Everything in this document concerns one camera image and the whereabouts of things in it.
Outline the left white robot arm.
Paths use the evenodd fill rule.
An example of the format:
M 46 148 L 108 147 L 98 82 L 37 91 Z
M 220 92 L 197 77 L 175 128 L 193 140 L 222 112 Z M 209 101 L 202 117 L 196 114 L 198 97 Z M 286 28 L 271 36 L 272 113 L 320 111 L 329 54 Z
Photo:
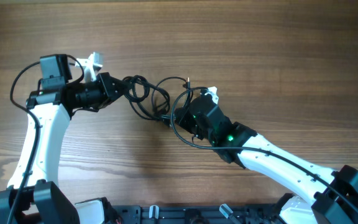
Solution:
M 20 109 L 28 116 L 19 163 L 0 191 L 0 223 L 122 223 L 105 197 L 72 204 L 58 187 L 58 166 L 67 127 L 77 111 L 98 112 L 116 101 L 127 84 L 101 73 L 101 54 L 75 59 L 81 76 L 74 80 L 71 55 L 40 57 L 42 78 Z

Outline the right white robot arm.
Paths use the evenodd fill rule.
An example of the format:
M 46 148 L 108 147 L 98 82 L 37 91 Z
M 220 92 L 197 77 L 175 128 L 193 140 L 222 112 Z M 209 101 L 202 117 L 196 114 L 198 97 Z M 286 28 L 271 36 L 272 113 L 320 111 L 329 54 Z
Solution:
M 286 223 L 358 223 L 358 170 L 340 170 L 301 159 L 268 141 L 257 131 L 232 123 L 218 99 L 203 94 L 172 108 L 172 127 L 181 127 L 227 163 L 273 179 L 294 194 L 280 208 Z

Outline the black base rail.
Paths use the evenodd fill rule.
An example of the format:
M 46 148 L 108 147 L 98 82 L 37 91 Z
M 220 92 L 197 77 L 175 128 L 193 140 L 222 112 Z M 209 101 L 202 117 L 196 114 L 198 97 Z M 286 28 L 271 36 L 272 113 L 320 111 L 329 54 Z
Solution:
M 116 205 L 118 223 L 126 224 L 186 224 L 186 223 L 283 223 L 272 203 L 230 206 L 227 218 L 218 206 L 198 207 L 140 207 Z

